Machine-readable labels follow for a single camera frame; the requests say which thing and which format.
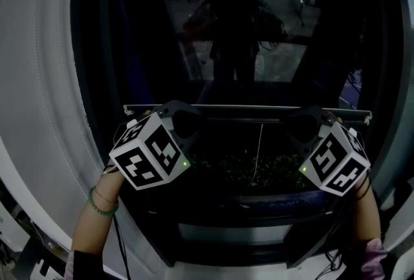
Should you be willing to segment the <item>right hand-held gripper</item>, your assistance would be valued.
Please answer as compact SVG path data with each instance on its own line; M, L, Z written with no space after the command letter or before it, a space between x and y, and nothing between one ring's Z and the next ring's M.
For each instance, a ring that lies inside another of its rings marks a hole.
M307 156L298 171L320 190L342 197L370 169L356 131L320 106L294 109L283 123L294 148Z

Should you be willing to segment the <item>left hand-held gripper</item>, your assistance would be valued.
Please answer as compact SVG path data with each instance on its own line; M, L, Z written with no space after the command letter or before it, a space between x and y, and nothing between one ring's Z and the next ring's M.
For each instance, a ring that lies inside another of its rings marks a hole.
M168 184L190 168L182 150L197 141L205 121L196 107L172 100L157 113L129 122L109 156L136 190Z

